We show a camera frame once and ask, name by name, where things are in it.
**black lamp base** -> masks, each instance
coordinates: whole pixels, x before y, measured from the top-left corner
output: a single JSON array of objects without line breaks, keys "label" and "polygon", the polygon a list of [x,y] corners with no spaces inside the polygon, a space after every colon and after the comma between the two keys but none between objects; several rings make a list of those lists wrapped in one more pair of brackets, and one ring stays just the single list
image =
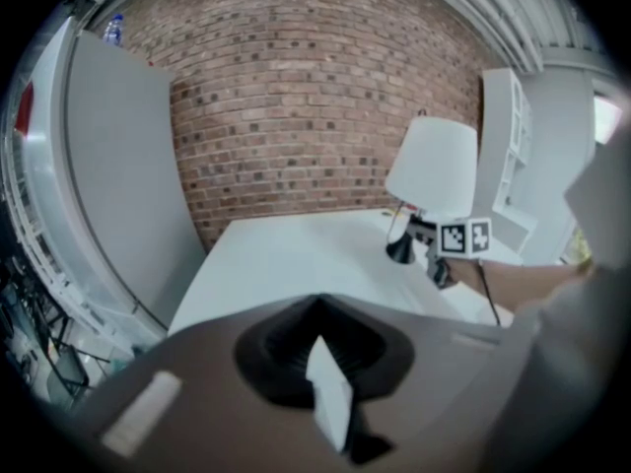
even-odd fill
[{"label": "black lamp base", "polygon": [[412,241],[414,238],[407,231],[397,241],[386,246],[387,255],[395,263],[412,264],[415,260]]}]

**cable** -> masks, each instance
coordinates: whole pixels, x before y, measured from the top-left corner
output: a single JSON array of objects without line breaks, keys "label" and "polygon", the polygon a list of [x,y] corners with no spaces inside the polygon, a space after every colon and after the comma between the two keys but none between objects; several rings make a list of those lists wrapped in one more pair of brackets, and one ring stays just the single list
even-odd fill
[{"label": "cable", "polygon": [[394,212],[394,215],[392,216],[392,222],[390,223],[390,229],[387,231],[387,235],[386,235],[386,243],[390,243],[390,233],[392,233],[392,228],[394,228],[394,223],[396,222],[396,218],[398,217],[398,214],[399,214],[399,212],[401,211],[402,208],[403,208],[403,202],[400,202],[398,204],[398,207],[396,207],[396,212]]},{"label": "cable", "polygon": [[495,322],[497,323],[498,326],[502,325],[502,322],[500,321],[500,316],[497,313],[497,309],[495,308],[495,304],[493,303],[493,299],[491,298],[491,292],[489,291],[489,286],[486,282],[486,275],[484,274],[484,267],[482,266],[482,261],[480,259],[478,259],[476,261],[476,267],[477,267],[477,271],[480,274],[480,277],[482,279],[482,285],[484,286],[484,292],[486,293],[486,298],[489,301],[489,304],[491,305],[491,310],[493,311],[493,315],[495,315]]},{"label": "cable", "polygon": [[105,369],[103,368],[103,366],[101,365],[101,363],[99,363],[98,359],[95,359],[95,361],[97,362],[97,365],[99,366],[99,368],[101,369],[101,373],[103,374],[104,378],[107,378],[107,373],[105,372]]}]

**red object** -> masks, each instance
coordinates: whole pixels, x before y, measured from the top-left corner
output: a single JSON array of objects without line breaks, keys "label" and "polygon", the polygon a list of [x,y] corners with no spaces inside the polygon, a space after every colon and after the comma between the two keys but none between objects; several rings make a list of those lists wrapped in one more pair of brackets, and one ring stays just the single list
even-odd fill
[{"label": "red object", "polygon": [[20,98],[20,106],[18,107],[18,116],[16,117],[15,129],[20,132],[23,137],[29,134],[29,122],[31,121],[31,110],[33,109],[33,82],[25,87]]}]

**lamp shade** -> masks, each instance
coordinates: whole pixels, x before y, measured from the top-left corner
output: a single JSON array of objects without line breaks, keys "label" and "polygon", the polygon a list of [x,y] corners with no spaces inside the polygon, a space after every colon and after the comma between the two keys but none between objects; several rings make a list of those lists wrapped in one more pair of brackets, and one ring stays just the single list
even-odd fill
[{"label": "lamp shade", "polygon": [[387,191],[419,209],[450,218],[473,207],[477,132],[440,117],[412,119],[386,178]]}]

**brick wall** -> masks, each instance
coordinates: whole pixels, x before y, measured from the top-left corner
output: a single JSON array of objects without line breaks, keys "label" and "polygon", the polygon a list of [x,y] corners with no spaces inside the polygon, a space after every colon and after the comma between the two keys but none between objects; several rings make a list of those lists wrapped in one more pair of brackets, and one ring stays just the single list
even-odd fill
[{"label": "brick wall", "polygon": [[133,0],[125,46],[176,73],[177,165],[207,248],[230,220],[385,206],[409,119],[479,124],[499,62],[441,0]]}]

